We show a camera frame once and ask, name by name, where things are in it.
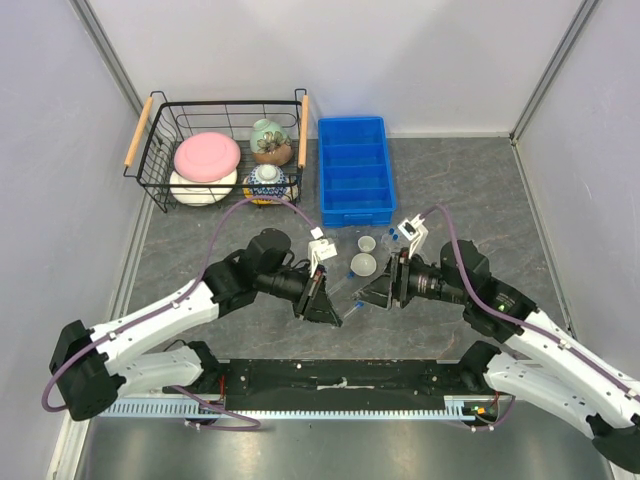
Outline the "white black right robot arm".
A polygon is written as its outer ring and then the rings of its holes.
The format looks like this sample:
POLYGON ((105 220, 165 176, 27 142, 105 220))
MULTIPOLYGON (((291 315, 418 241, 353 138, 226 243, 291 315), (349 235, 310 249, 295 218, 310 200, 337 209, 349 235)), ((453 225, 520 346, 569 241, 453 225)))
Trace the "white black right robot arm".
POLYGON ((446 243, 438 264, 407 250, 359 292, 384 309, 415 298, 463 306, 464 320, 500 343, 485 360, 458 368, 467 392, 487 387, 530 403, 573 426, 608 461, 639 471, 639 382, 609 365, 557 325, 526 295, 495 278, 473 242, 446 243))

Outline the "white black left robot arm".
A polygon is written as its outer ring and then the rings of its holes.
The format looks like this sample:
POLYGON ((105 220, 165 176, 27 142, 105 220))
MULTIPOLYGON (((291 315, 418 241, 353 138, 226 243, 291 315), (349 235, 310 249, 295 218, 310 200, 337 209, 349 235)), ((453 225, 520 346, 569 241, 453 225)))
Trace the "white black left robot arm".
POLYGON ((251 305, 258 294, 290 302, 295 317, 341 326, 326 292, 324 260, 335 244, 318 237, 300 263, 288 262, 291 240, 265 229, 246 248, 204 270, 171 295, 125 317, 87 327, 80 320, 63 327, 49 369, 75 421, 91 419, 117 400, 154 389, 216 388, 222 367, 208 346, 191 341, 172 351, 154 347, 199 325, 251 305))

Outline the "white ceramic evaporating dish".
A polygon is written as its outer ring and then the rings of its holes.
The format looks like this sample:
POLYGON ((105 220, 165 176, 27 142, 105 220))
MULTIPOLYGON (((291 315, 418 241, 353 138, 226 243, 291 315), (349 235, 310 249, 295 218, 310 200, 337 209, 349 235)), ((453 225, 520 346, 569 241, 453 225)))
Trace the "white ceramic evaporating dish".
POLYGON ((369 253, 358 253, 350 262, 351 272, 359 277, 369 277, 377 270, 377 261, 373 255, 369 253))

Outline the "white ceramic crucible cup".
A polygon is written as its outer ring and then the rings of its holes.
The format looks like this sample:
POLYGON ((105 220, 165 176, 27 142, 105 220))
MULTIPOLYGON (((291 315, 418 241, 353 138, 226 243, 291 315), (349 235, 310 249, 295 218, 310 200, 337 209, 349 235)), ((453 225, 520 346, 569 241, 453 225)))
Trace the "white ceramic crucible cup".
POLYGON ((361 253, 371 254, 376 248, 376 241, 373 237, 364 235, 357 240, 357 246, 361 253))

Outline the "clear acrylic test tube rack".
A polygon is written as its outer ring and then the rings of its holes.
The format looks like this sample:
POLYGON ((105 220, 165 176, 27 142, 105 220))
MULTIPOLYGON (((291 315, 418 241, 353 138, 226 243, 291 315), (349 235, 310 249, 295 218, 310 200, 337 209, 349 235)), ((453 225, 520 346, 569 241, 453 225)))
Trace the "clear acrylic test tube rack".
POLYGON ((393 229, 395 230, 395 234, 397 234, 399 237, 398 241, 393 241, 392 236, 388 234, 388 230, 382 234, 380 239, 380 245, 383 247, 384 251, 388 254, 389 257, 399 254, 401 250, 406 247, 406 238, 404 237, 404 235, 397 229, 393 229))

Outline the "blue plastic compartment bin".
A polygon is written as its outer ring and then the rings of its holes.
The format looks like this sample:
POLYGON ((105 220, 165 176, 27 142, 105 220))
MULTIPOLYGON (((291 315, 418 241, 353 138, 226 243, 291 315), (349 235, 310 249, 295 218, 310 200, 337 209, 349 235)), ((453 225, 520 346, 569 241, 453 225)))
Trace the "blue plastic compartment bin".
POLYGON ((397 200, 384 119, 325 117, 317 128, 323 225, 390 225, 397 200))

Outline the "yellow plate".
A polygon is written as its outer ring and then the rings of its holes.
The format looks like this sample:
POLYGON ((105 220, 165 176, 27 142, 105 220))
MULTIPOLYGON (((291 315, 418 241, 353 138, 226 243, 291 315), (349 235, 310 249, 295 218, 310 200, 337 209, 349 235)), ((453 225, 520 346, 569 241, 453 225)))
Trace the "yellow plate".
POLYGON ((279 200, 277 198, 272 198, 270 196, 267 196, 266 198, 259 198, 258 196, 252 195, 248 190, 244 190, 243 193, 246 199, 248 199, 252 204, 258 206, 270 206, 279 204, 279 200))

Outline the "blue white patterned bowl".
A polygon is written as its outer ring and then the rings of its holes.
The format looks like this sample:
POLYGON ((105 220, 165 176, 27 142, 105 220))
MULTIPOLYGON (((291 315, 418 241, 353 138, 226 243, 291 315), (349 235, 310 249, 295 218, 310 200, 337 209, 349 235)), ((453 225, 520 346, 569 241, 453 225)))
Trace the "blue white patterned bowl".
POLYGON ((278 166, 260 164, 254 167, 243 181, 243 193, 246 198, 269 196, 286 201, 295 201, 299 189, 295 181, 278 166))

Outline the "white ceramic bowl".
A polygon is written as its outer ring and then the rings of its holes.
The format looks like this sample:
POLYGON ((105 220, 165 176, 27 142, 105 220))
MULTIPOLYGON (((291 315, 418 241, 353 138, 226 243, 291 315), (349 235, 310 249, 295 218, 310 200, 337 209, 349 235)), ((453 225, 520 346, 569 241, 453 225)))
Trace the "white ceramic bowl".
POLYGON ((181 204, 201 207, 215 204, 228 196, 237 182, 237 170, 211 183, 198 183, 187 180, 177 171, 170 176, 170 192, 181 204))

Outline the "green floral ceramic bowl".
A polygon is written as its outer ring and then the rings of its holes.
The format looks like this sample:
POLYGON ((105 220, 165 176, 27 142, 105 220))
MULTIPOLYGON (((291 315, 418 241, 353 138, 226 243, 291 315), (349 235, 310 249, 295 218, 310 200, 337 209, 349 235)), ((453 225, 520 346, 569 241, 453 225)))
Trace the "green floral ceramic bowl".
POLYGON ((250 149, 257 164, 283 166, 293 157, 292 140, 283 127, 268 118, 252 127, 250 149))

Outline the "pink ceramic plate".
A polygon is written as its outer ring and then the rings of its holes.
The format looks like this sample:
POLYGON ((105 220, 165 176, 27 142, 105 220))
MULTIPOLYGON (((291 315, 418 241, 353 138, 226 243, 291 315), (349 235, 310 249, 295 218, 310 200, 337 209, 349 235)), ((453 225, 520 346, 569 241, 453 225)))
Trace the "pink ceramic plate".
POLYGON ((187 180, 209 183, 231 173, 240 159, 240 147, 231 137, 204 132, 187 138, 178 146, 174 168, 187 180))

